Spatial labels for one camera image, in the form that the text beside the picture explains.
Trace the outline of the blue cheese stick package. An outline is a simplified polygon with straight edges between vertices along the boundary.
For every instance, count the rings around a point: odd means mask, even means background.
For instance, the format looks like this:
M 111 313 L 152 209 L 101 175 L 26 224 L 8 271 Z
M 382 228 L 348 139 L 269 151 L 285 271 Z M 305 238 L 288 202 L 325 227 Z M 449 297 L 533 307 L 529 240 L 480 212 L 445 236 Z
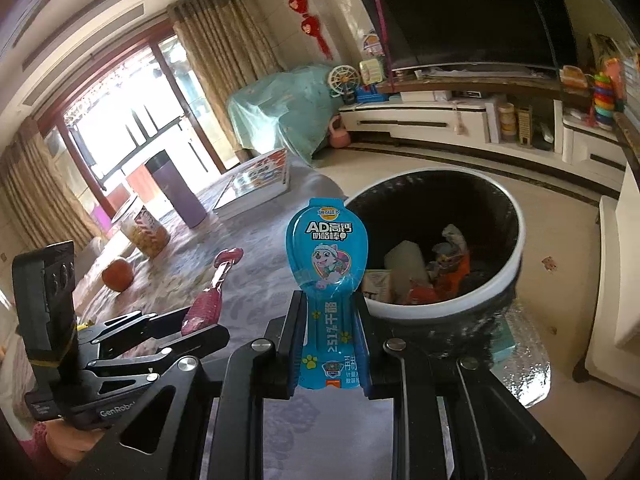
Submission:
M 306 389 L 359 386 L 352 295 L 366 270 L 366 227 L 340 198 L 317 197 L 286 228 L 288 264 L 307 300 L 298 384 Z

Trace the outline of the black white-rimmed trash bin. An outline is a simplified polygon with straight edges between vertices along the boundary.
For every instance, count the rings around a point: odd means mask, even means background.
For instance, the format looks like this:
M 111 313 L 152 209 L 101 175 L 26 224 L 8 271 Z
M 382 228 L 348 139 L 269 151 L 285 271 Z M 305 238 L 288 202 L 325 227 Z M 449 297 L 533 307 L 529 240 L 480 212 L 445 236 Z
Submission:
M 480 172 L 427 168 L 372 184 L 346 206 L 368 233 L 370 315 L 436 356 L 486 346 L 521 273 L 515 198 Z

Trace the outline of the left beige curtain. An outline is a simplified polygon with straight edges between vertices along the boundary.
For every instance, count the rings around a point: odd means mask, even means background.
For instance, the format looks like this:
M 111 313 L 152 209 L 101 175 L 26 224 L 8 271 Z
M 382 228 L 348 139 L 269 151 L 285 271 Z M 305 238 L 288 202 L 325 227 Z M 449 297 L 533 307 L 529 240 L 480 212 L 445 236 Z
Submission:
M 55 167 L 31 117 L 1 154 L 1 203 L 29 250 L 70 240 L 79 254 L 102 235 Z

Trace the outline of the silver foil mat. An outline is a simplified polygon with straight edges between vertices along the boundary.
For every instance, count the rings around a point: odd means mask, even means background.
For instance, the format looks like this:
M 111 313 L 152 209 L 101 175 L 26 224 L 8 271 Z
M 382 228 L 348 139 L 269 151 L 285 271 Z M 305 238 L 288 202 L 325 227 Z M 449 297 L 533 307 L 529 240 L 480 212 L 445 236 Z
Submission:
M 526 408 L 542 402 L 551 389 L 551 364 L 535 324 L 525 312 L 520 300 L 500 318 L 505 318 L 516 347 L 504 361 L 491 371 Z

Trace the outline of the teal box under bin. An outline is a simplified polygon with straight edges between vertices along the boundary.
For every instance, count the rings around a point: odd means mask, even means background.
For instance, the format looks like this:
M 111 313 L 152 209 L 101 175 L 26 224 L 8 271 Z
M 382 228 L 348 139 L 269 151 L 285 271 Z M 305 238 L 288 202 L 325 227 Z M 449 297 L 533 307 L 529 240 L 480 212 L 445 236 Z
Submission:
M 514 351 L 516 343 L 505 318 L 499 318 L 491 333 L 490 352 L 495 364 L 506 360 Z

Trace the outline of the snack jar with red label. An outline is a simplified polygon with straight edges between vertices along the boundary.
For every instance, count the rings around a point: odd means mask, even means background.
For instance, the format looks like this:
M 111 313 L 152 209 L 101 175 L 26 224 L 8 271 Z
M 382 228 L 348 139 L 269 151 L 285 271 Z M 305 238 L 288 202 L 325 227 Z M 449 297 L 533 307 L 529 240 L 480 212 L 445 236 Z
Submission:
M 169 232 L 145 206 L 130 208 L 120 227 L 130 243 L 150 259 L 156 258 L 170 241 Z

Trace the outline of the grey patterned tablecloth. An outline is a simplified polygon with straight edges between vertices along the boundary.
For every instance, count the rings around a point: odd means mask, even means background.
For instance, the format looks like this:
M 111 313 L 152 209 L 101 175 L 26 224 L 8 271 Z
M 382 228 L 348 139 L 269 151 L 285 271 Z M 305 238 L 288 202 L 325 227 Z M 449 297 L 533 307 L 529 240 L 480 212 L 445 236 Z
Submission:
M 227 222 L 209 216 L 189 230 L 173 212 L 163 216 L 171 241 L 155 259 L 135 252 L 134 284 L 115 294 L 100 273 L 125 239 L 117 234 L 79 281 L 74 303 L 81 321 L 101 323 L 134 310 L 164 313 L 187 307 L 213 276 L 221 249 L 243 248 L 224 282 L 220 322 L 231 335 L 225 354 L 262 336 L 284 315 L 296 287 L 285 255 L 288 220 L 313 197 L 354 196 L 369 185 L 427 167 L 399 155 L 336 151 L 318 169 L 291 160 L 288 192 Z M 392 474 L 392 414 L 388 401 L 362 391 L 299 389 L 292 400 L 265 404 L 264 467 L 268 479 L 387 479 Z

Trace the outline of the purple thermos bottle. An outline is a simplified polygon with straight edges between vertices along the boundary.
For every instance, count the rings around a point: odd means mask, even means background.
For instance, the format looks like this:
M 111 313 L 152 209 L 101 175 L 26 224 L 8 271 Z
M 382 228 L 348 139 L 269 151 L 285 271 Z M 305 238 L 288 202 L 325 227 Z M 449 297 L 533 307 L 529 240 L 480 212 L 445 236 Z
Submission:
M 161 150 L 149 158 L 145 163 L 145 168 L 171 205 L 174 206 L 176 213 L 190 229 L 194 229 L 205 220 L 207 211 L 191 191 L 189 185 L 186 184 L 165 150 Z

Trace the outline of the red white flat box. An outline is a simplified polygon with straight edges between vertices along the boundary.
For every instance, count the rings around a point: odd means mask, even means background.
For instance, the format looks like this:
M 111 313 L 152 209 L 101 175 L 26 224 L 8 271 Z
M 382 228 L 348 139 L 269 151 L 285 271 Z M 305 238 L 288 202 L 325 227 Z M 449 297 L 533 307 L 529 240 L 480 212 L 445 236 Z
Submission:
M 231 178 L 214 206 L 214 213 L 220 220 L 233 218 L 285 193 L 289 183 L 286 148 L 260 155 Z

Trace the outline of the teal covered furniture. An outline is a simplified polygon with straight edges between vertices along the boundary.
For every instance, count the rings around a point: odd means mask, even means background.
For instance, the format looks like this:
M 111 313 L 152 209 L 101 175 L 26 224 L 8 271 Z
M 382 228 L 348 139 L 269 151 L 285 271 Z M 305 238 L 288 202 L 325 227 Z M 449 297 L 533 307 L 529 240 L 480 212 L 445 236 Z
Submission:
M 310 164 L 341 106 L 328 86 L 330 71 L 324 64 L 299 66 L 234 92 L 227 112 L 242 148 L 258 154 L 287 148 Z

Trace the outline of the right beige curtain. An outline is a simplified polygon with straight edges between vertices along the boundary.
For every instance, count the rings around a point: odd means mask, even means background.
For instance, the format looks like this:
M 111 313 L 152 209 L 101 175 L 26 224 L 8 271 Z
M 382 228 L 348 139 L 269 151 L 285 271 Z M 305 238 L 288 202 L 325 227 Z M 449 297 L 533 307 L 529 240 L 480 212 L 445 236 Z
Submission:
M 235 156 L 252 157 L 228 114 L 234 92 L 282 70 L 252 0 L 178 0 L 167 16 Z

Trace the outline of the white TV cabinet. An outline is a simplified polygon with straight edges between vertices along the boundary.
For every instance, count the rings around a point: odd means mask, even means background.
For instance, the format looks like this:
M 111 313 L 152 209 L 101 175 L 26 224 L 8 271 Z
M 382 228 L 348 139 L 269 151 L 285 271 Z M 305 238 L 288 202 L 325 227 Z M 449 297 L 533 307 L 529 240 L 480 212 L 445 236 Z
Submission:
M 591 127 L 552 104 L 551 125 L 533 125 L 534 140 L 523 144 L 502 135 L 497 98 L 447 102 L 391 100 L 340 109 L 353 133 L 381 133 L 395 141 L 456 146 L 482 154 L 511 157 L 582 178 L 618 192 L 627 159 L 612 132 Z

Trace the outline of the pink kettlebell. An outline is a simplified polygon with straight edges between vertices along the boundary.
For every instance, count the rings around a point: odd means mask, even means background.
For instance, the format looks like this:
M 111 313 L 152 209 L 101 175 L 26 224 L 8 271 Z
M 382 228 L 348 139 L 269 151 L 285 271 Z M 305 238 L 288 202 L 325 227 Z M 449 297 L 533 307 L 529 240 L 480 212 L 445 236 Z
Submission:
M 332 148 L 346 148 L 352 143 L 350 134 L 343 125 L 340 115 L 335 115 L 329 122 L 329 144 Z

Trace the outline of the black television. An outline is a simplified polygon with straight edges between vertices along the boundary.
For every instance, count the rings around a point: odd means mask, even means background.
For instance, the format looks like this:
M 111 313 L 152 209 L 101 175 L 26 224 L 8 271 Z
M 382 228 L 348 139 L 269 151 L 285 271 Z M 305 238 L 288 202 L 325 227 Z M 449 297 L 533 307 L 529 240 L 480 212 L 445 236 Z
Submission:
M 564 0 L 361 0 L 394 70 L 578 61 Z

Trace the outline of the red hanging wall decoration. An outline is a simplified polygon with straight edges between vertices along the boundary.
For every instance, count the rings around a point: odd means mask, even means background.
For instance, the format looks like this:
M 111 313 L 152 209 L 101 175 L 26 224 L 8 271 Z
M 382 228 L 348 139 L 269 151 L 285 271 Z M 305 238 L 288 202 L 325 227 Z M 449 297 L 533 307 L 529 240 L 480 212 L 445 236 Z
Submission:
M 288 8 L 300 18 L 299 28 L 309 38 L 317 44 L 320 52 L 328 61 L 333 61 L 333 53 L 326 38 L 323 37 L 322 23 L 318 15 L 311 13 L 309 0 L 288 0 Z

